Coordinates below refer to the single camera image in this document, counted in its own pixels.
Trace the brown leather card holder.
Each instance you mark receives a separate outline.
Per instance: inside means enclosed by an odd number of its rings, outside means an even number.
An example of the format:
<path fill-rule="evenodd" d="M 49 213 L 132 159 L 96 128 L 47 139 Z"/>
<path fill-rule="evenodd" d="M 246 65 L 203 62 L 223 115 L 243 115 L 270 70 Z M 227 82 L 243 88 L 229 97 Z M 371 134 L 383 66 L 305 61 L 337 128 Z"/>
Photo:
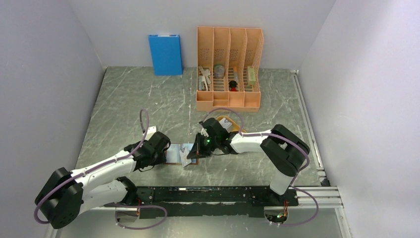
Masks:
<path fill-rule="evenodd" d="M 187 155 L 191 151 L 193 143 L 171 144 L 166 150 L 166 164 L 181 165 L 197 165 L 198 159 L 187 159 Z"/>

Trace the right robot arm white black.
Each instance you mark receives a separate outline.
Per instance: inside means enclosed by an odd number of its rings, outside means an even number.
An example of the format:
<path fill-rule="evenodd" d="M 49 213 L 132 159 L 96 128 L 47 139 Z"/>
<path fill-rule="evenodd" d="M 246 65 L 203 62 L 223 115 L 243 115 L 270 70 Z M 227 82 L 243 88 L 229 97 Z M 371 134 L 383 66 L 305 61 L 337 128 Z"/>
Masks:
<path fill-rule="evenodd" d="M 216 149 L 223 154 L 264 153 L 276 168 L 267 192 L 272 205 L 280 205 L 286 199 L 286 190 L 309 158 L 309 146 L 281 124 L 255 133 L 233 131 L 231 122 L 215 118 L 202 121 L 200 125 L 203 130 L 196 134 L 187 159 L 209 157 Z"/>

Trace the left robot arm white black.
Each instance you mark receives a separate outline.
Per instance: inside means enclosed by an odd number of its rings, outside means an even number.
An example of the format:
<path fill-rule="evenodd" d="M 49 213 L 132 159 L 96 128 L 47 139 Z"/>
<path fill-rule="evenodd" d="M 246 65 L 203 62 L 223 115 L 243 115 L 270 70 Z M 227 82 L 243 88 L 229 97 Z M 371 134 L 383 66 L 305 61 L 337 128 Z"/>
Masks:
<path fill-rule="evenodd" d="M 114 156 L 72 171 L 55 170 L 35 199 L 34 218 L 61 229 L 96 207 L 142 206 L 151 195 L 140 195 L 128 175 L 166 161 L 170 139 L 161 132 L 130 144 Z"/>

